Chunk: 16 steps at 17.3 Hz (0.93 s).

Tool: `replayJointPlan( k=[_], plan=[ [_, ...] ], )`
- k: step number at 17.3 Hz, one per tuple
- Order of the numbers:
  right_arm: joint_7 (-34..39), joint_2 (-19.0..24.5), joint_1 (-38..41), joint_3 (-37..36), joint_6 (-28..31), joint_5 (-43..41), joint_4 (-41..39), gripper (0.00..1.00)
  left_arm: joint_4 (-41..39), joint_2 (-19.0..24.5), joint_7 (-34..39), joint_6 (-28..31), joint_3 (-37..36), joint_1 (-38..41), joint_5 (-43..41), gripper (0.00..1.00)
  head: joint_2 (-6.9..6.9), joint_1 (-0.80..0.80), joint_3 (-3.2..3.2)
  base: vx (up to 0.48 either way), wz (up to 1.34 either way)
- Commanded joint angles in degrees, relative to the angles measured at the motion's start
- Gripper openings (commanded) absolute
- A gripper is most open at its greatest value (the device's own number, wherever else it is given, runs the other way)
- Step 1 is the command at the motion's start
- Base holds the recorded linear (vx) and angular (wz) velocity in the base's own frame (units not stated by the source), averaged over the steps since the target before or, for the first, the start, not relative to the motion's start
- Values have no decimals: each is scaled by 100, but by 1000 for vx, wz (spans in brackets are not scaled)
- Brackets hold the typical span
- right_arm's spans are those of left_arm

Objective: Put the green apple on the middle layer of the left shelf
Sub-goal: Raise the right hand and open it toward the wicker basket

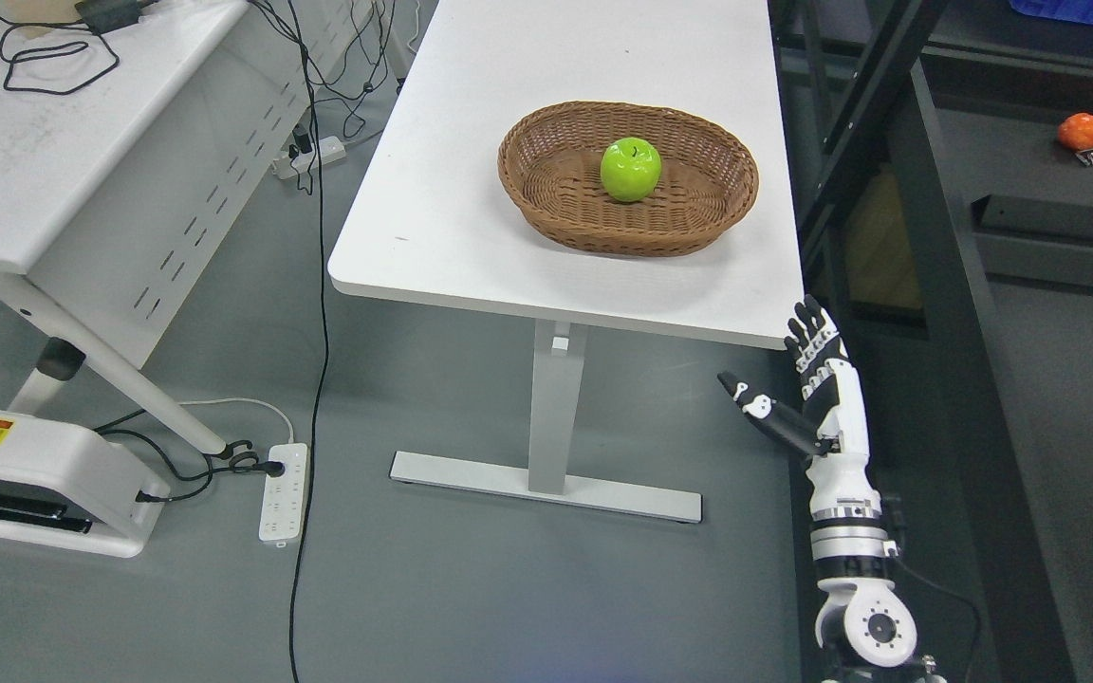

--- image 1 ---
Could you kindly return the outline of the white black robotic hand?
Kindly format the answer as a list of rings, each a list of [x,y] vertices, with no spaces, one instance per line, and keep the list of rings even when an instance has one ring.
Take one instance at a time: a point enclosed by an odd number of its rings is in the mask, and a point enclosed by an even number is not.
[[[811,295],[795,304],[787,327],[784,342],[801,384],[801,410],[750,388],[732,372],[717,373],[717,380],[755,428],[801,458],[812,485],[808,510],[816,522],[878,519],[880,494],[866,475],[869,435],[861,379],[839,328]]]

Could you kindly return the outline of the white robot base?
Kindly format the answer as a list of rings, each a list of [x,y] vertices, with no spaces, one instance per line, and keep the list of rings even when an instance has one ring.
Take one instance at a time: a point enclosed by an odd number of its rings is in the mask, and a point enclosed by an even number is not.
[[[0,539],[130,558],[168,483],[82,425],[0,411]]]

